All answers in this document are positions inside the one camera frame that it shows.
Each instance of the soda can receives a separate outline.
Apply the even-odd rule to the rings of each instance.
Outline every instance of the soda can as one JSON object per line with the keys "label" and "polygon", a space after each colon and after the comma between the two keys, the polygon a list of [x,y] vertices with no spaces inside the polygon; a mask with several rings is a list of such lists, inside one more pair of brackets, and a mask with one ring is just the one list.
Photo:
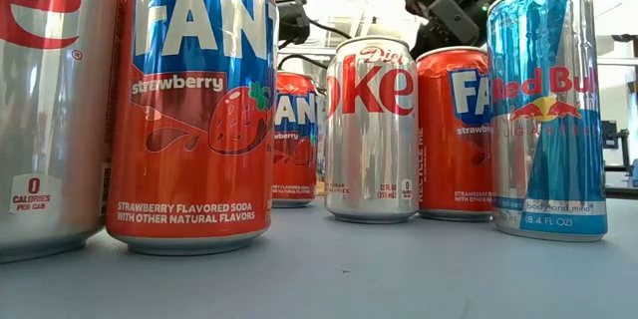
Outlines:
{"label": "soda can", "polygon": [[104,223],[124,0],[0,0],[0,262]]}
{"label": "soda can", "polygon": [[419,203],[417,66],[408,45],[345,41],[327,83],[326,208],[345,221],[408,220]]}
{"label": "soda can", "polygon": [[487,38],[496,227],[599,240],[607,215],[592,0],[498,0]]}
{"label": "soda can", "polygon": [[279,71],[275,110],[272,205],[301,207],[315,199],[317,91],[305,75]]}
{"label": "soda can", "polygon": [[487,52],[434,50],[419,71],[419,215],[491,219],[491,141]]}
{"label": "soda can", "polygon": [[270,225],[273,0],[128,0],[107,230],[132,251],[244,247]]}

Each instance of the gray table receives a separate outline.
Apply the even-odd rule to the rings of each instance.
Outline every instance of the gray table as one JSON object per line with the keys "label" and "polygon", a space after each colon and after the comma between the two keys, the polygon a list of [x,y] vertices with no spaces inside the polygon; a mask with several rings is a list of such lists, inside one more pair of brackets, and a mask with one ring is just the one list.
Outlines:
{"label": "gray table", "polygon": [[610,200],[599,243],[414,218],[275,210],[251,247],[186,258],[81,251],[0,266],[0,318],[638,318],[638,201]]}

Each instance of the black cable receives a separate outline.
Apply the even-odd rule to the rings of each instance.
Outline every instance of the black cable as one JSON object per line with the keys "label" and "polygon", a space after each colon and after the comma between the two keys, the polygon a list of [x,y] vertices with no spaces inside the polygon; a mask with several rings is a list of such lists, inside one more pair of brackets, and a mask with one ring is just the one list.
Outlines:
{"label": "black cable", "polygon": [[301,59],[301,60],[305,60],[309,63],[311,63],[314,66],[318,66],[322,69],[327,69],[328,67],[318,61],[312,60],[311,58],[307,57],[307,56],[303,56],[301,54],[291,54],[288,55],[286,57],[284,57],[283,59],[281,59],[281,62],[279,63],[279,66],[277,67],[277,70],[281,70],[283,69],[283,63],[285,63],[288,59]]}
{"label": "black cable", "polygon": [[286,46],[290,45],[293,42],[292,39],[288,39],[286,41],[283,42],[283,44],[279,45],[279,50],[285,48]]}
{"label": "black cable", "polygon": [[350,39],[350,35],[346,34],[345,32],[343,32],[343,31],[341,31],[339,29],[335,29],[333,27],[320,24],[320,23],[318,23],[318,22],[316,22],[316,21],[314,21],[312,19],[308,19],[308,22],[310,22],[312,25],[314,25],[314,26],[316,26],[316,27],[318,27],[320,29],[324,29],[326,31],[330,31],[330,32],[333,32],[335,34],[339,34],[339,35],[345,37],[346,39]]}

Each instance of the diet coke logo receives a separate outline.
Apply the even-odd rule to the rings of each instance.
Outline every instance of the diet coke logo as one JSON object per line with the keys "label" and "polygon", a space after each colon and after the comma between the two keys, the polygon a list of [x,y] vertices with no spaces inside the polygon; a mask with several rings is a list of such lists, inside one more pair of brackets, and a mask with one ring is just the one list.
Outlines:
{"label": "diet coke logo", "polygon": [[391,50],[383,50],[378,46],[368,46],[359,52],[359,55],[364,59],[364,62],[370,63],[379,63],[382,62],[384,64],[399,64],[403,65],[402,54],[393,53]]}
{"label": "diet coke logo", "polygon": [[[328,76],[326,79],[330,99],[328,118],[337,111],[340,103],[343,103],[342,112],[344,115],[354,114],[357,98],[370,113],[383,113],[382,105],[389,112],[399,116],[407,116],[412,112],[412,102],[409,102],[409,107],[402,107],[402,104],[397,101],[398,97],[410,96],[415,91],[414,79],[408,70],[395,68],[384,74],[382,73],[383,66],[376,65],[367,74],[358,76],[356,60],[356,55],[348,55],[344,58],[341,85],[333,76]],[[378,76],[381,77],[378,85],[379,100],[370,88],[370,82]],[[397,87],[401,84],[403,84],[403,88],[398,90]]]}
{"label": "diet coke logo", "polygon": [[[34,34],[23,28],[13,13],[12,7],[23,7],[31,10],[41,10],[52,13],[68,14],[78,11],[82,0],[0,0],[0,39],[12,44],[43,50],[63,49],[72,45],[78,36],[71,38],[49,38]],[[30,25],[38,31],[45,31],[44,24],[40,27]]]}

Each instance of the blue and silver can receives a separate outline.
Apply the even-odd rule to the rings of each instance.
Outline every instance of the blue and silver can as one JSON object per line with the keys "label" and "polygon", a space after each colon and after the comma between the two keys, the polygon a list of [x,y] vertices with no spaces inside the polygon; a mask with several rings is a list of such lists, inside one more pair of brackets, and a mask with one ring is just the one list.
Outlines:
{"label": "blue and silver can", "polygon": [[493,218],[510,234],[607,232],[592,0],[497,0],[487,20]]}

